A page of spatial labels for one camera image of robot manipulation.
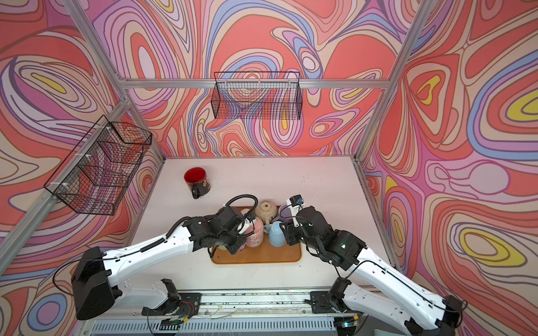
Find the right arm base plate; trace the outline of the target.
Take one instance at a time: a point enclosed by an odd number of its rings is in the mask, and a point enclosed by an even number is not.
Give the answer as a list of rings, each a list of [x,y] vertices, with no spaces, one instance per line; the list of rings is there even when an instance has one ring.
[[[343,301],[337,300],[328,291],[311,291],[304,300],[314,314],[353,314],[361,316],[364,313],[348,308]]]

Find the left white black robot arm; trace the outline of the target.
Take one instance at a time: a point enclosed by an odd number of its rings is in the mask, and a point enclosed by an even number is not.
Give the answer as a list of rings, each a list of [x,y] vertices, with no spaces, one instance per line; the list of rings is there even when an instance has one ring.
[[[88,249],[75,260],[76,269],[71,276],[77,319],[86,321],[107,312],[123,295],[122,282],[167,259],[203,249],[214,256],[220,246],[232,255],[238,253],[253,235],[256,219],[253,209],[242,214],[232,206],[242,199],[259,203],[254,195],[238,195],[217,213],[182,217],[165,234],[144,242],[116,250]]]

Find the pink floral mug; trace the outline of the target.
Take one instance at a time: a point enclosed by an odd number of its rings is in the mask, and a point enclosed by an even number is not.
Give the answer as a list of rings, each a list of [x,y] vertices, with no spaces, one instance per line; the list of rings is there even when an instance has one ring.
[[[249,248],[256,248],[263,242],[264,224],[263,221],[256,217],[252,226],[252,235],[247,237],[246,245]]]

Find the black red mug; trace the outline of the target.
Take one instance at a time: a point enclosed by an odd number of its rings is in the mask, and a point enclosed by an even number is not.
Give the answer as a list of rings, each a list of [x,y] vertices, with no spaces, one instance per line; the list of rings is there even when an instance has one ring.
[[[191,195],[194,200],[205,196],[211,190],[211,184],[207,178],[207,172],[201,167],[190,168],[184,174],[184,181],[186,182]]]

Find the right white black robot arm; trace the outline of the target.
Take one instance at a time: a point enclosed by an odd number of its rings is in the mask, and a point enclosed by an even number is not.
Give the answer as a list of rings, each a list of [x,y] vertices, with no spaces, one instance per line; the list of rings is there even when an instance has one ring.
[[[405,335],[456,333],[464,312],[461,300],[416,284],[351,232],[333,229],[315,207],[290,204],[288,209],[291,215],[280,225],[288,245],[302,243],[311,256],[347,272],[337,275],[328,292],[335,312],[365,313]]]

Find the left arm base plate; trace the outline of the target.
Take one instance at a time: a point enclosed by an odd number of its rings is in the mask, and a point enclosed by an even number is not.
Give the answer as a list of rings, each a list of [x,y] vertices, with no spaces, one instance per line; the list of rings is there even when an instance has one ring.
[[[202,293],[180,293],[177,297],[168,298],[155,309],[142,308],[142,316],[179,316],[191,318],[198,314]]]

